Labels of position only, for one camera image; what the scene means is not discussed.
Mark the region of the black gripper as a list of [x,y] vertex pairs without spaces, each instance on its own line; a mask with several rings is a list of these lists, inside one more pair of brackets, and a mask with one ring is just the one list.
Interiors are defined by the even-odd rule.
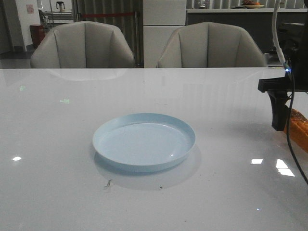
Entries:
[[304,24],[304,31],[299,48],[283,52],[289,65],[285,76],[261,79],[258,83],[260,92],[268,92],[272,107],[272,127],[276,131],[284,131],[289,113],[286,102],[290,99],[287,91],[293,88],[291,77],[295,80],[295,91],[308,90],[308,25]]

